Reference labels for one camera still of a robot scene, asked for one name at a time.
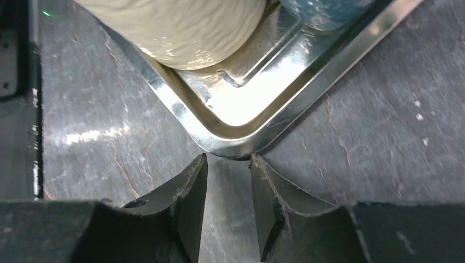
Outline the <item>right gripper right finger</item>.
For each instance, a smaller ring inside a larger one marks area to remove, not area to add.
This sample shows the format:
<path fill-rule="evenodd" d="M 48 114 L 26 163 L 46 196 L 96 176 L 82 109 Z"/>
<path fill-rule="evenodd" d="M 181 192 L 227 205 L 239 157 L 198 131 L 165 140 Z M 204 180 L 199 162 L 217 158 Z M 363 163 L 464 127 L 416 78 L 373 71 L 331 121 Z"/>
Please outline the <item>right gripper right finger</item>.
<path fill-rule="evenodd" d="M 307 193 L 251 155 L 261 262 L 367 262 L 350 210 Z"/>

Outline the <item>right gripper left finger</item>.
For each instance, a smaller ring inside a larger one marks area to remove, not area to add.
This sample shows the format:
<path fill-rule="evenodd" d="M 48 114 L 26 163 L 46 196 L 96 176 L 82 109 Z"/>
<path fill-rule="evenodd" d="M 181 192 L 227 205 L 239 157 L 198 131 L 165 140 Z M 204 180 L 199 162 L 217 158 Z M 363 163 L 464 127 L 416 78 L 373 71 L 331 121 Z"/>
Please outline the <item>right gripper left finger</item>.
<path fill-rule="evenodd" d="M 135 199 L 123 210 L 129 223 L 137 262 L 198 262 L 207 192 L 206 154 L 161 186 Z"/>

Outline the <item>metal tray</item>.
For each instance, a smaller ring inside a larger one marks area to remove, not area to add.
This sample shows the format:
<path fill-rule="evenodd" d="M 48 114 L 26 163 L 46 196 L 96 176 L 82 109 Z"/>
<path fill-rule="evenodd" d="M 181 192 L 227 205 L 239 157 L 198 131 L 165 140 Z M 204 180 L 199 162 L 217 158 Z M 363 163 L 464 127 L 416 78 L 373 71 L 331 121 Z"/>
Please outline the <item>metal tray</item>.
<path fill-rule="evenodd" d="M 270 145 L 418 6 L 380 1 L 342 28 L 322 32 L 271 1 L 241 49 L 195 71 L 163 66 L 106 32 L 202 149 L 242 158 Z"/>

